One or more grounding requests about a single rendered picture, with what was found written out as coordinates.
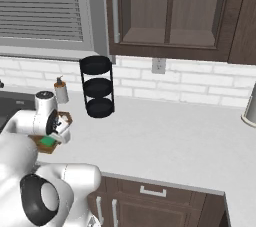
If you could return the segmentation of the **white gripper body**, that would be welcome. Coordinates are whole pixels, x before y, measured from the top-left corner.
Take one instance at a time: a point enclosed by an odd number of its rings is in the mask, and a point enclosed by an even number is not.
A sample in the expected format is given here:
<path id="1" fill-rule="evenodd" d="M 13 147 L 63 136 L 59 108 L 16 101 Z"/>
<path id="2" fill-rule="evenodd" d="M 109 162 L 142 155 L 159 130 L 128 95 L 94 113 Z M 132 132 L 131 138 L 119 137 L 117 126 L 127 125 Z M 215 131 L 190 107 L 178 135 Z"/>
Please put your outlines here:
<path id="1" fill-rule="evenodd" d="M 58 127 L 54 132 L 50 134 L 50 137 L 62 144 L 67 144 L 70 140 L 71 134 L 68 127 Z"/>

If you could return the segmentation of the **green sponge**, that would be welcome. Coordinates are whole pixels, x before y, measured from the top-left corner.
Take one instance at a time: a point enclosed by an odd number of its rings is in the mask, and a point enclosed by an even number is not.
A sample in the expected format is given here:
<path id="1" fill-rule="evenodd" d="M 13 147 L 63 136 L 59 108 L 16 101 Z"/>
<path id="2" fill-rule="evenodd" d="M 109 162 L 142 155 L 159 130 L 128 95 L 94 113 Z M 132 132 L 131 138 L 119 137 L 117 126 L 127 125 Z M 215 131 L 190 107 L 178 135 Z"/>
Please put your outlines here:
<path id="1" fill-rule="evenodd" d="M 51 147 L 54 145 L 55 140 L 51 137 L 44 136 L 43 138 L 40 139 L 40 143 L 46 147 Z"/>

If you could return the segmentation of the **wooden cutting board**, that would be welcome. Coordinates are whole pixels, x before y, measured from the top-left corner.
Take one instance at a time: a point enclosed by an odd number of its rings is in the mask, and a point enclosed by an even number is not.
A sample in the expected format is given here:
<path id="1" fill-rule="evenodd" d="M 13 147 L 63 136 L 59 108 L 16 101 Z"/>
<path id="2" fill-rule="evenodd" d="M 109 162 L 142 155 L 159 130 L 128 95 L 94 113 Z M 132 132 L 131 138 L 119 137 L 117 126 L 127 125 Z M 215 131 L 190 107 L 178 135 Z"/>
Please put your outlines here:
<path id="1" fill-rule="evenodd" d="M 62 111 L 60 111 L 60 112 L 59 112 L 59 116 L 60 116 L 60 117 L 63 117 L 64 120 L 65 120 L 68 124 L 71 124 L 71 123 L 73 122 L 72 117 L 71 117 L 71 115 L 70 115 L 69 112 L 62 112 Z M 38 151 L 39 151 L 40 153 L 52 154 L 53 151 L 55 150 L 56 146 L 57 146 L 57 145 L 60 145 L 60 142 L 58 142 L 58 141 L 55 140 L 55 143 L 54 143 L 53 146 L 51 146 L 51 147 L 46 147 L 46 146 L 44 146 L 44 145 L 42 145 L 42 144 L 40 143 L 40 139 L 43 138 L 43 137 L 44 137 L 44 136 L 30 135 L 30 138 L 35 142 L 35 144 L 37 145 Z"/>

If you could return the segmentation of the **white soap dispenser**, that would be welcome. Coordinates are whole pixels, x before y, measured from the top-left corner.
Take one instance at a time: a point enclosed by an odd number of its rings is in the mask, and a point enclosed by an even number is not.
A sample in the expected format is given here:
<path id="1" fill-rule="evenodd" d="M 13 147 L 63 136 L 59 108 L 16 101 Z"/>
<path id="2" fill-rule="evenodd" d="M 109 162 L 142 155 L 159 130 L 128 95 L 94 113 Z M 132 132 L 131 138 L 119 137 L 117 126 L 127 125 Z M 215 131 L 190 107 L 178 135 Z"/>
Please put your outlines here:
<path id="1" fill-rule="evenodd" d="M 54 83 L 56 98 L 59 104 L 66 104 L 69 101 L 66 83 L 62 77 L 57 77 Z"/>

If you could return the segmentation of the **black three-tier stand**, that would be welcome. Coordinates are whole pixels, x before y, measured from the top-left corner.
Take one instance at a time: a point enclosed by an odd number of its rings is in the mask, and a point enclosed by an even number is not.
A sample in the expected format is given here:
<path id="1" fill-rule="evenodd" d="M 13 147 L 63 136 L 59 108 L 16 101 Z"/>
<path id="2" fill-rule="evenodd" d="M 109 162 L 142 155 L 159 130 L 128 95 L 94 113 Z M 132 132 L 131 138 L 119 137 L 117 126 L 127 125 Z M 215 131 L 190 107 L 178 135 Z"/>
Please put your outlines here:
<path id="1" fill-rule="evenodd" d="M 115 111 L 112 62 L 106 56 L 93 55 L 79 60 L 87 114 L 105 118 Z"/>

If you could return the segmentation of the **dark grey sink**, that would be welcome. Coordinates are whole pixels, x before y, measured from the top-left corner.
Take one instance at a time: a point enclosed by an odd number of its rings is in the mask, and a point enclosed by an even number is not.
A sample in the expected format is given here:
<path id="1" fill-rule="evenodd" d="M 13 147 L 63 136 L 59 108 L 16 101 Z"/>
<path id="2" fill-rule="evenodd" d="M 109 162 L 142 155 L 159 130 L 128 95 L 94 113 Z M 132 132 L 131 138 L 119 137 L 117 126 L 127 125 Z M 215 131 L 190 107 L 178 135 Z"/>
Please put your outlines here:
<path id="1" fill-rule="evenodd" d="M 9 117 L 18 110 L 34 110 L 35 95 L 28 93 L 0 91 L 0 133 Z"/>

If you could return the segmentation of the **brown base cupboard door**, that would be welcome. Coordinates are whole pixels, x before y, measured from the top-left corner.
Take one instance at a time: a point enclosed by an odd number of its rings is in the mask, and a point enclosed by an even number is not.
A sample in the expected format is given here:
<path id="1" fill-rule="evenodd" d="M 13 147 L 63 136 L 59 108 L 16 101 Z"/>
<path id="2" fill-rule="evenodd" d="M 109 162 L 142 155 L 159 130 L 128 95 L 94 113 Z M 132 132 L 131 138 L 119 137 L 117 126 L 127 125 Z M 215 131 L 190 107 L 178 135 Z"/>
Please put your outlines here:
<path id="1" fill-rule="evenodd" d="M 118 227 L 187 227 L 187 209 L 177 203 L 118 192 Z"/>
<path id="2" fill-rule="evenodd" d="M 96 197 L 100 196 L 102 198 L 101 207 L 104 217 L 104 224 L 102 225 L 102 227 L 114 227 L 112 217 L 112 202 L 109 199 L 109 195 L 110 193 L 107 191 L 107 178 L 105 176 L 102 176 L 99 188 L 88 196 L 89 207 L 91 209 L 91 212 L 95 215 L 97 219 L 98 213 L 96 207 Z"/>

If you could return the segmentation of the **brown drawer front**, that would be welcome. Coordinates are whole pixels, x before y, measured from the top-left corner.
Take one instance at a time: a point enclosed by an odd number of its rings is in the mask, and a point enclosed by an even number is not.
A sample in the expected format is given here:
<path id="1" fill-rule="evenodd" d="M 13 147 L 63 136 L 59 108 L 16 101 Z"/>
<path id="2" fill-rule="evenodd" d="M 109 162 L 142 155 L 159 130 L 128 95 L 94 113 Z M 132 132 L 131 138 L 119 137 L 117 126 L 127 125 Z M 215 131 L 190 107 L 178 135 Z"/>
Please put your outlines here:
<path id="1" fill-rule="evenodd" d="M 161 192 L 162 189 L 166 189 L 167 196 L 166 198 L 163 198 L 163 197 L 156 197 L 156 196 L 141 194 L 140 193 L 141 185 L 145 186 L 147 190 L 153 190 L 158 192 Z M 192 196 L 192 192 L 188 190 L 165 187 L 161 185 L 154 185 L 154 184 L 143 183 L 143 182 L 123 180 L 123 179 L 118 180 L 118 187 L 120 191 L 129 195 L 135 195 L 135 196 L 145 197 L 150 199 L 158 199 L 158 200 L 167 201 L 171 203 L 178 203 L 181 205 L 188 205 Z"/>

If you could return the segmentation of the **grey window with blinds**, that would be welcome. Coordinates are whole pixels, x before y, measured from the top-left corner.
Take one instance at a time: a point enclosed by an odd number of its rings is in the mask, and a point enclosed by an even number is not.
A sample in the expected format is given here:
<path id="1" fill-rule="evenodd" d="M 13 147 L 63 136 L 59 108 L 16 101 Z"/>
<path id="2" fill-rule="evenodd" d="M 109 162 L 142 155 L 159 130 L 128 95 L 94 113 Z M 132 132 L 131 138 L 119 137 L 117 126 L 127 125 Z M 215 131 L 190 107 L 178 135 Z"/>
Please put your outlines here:
<path id="1" fill-rule="evenodd" d="M 0 55 L 77 61 L 109 54 L 106 0 L 0 0 Z"/>

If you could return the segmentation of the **grey wall socket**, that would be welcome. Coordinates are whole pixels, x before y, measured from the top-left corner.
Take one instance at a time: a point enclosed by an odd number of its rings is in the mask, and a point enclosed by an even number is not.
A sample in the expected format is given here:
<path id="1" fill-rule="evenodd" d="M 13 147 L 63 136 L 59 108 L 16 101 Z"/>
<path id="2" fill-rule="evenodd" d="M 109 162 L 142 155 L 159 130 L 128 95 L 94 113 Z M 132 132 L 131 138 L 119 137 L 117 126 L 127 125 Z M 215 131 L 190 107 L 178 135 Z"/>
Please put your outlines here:
<path id="1" fill-rule="evenodd" d="M 153 58 L 152 59 L 152 72 L 154 74 L 164 74 L 166 70 L 165 58 Z"/>

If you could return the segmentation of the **brown solid wall cupboard door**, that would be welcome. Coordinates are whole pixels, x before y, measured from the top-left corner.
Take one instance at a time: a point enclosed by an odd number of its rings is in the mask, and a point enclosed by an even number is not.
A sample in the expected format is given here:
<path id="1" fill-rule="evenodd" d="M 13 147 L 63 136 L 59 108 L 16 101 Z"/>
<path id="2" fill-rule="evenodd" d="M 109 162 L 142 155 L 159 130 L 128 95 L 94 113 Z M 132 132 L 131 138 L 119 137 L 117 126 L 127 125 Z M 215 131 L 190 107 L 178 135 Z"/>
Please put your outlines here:
<path id="1" fill-rule="evenodd" d="M 229 63 L 256 65 L 256 0 L 243 0 Z"/>

